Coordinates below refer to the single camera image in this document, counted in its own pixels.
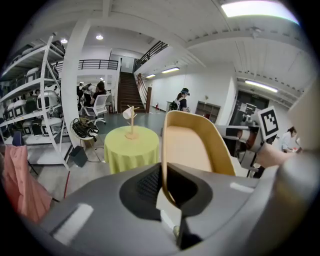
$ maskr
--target white office chair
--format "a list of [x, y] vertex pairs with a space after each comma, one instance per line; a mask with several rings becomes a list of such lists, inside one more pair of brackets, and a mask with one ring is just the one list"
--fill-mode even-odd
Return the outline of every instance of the white office chair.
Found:
[[[108, 95], [98, 95], [94, 101], [93, 107], [91, 106], [83, 106], [85, 113], [90, 117], [97, 117], [98, 115], [107, 113], [108, 110], [106, 108], [106, 101], [107, 101]], [[104, 118], [97, 118], [94, 121], [94, 125], [96, 125], [97, 122], [104, 122]]]
[[106, 101], [105, 101], [105, 106], [107, 107], [107, 109], [108, 109], [110, 106], [112, 106], [113, 101], [114, 101], [114, 97], [113, 97], [111, 94], [109, 94], [109, 95], [108, 95], [108, 98], [106, 98]]

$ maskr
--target backpack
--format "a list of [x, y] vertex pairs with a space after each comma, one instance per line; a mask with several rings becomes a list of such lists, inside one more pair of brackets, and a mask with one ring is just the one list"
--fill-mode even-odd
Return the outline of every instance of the backpack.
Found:
[[178, 100], [178, 99], [175, 99], [174, 101], [172, 101], [172, 103], [170, 104], [169, 106], [169, 111], [171, 110], [180, 110], [180, 101], [182, 99]]

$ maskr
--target wooden mug tree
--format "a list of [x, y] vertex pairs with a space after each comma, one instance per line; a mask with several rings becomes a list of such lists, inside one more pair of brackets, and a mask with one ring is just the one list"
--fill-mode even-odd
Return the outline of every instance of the wooden mug tree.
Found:
[[123, 112], [123, 117], [125, 119], [131, 118], [131, 123], [128, 122], [128, 124], [131, 125], [131, 131], [127, 132], [125, 134], [125, 136], [130, 140], [134, 140], [134, 139], [137, 139], [139, 137], [139, 135], [134, 132], [134, 118], [137, 116], [137, 114], [135, 114], [135, 110], [137, 110], [139, 107], [134, 108], [134, 106], [129, 106], [129, 105], [128, 105], [128, 107], [129, 108]]

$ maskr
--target white ceiling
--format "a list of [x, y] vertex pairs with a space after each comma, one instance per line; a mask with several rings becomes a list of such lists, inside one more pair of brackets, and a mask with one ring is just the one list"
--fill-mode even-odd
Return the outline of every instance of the white ceiling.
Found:
[[[120, 48], [132, 42], [133, 51], [142, 52], [156, 38], [176, 50], [167, 65], [232, 62], [238, 78], [267, 82], [289, 104], [318, 74], [299, 25], [270, 16], [228, 18], [219, 0], [56, 0], [26, 25], [21, 44], [54, 31], [68, 37], [84, 15], [92, 24], [86, 45], [119, 38], [127, 43]], [[109, 36], [97, 42], [96, 33]]]

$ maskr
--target red cable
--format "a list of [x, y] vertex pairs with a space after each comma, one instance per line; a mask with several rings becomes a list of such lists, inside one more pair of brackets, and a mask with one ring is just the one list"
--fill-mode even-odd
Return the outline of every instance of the red cable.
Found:
[[63, 195], [63, 198], [66, 198], [69, 176], [70, 176], [70, 171], [68, 172], [68, 176], [66, 177], [66, 182], [65, 182], [65, 187], [64, 187], [64, 195]]

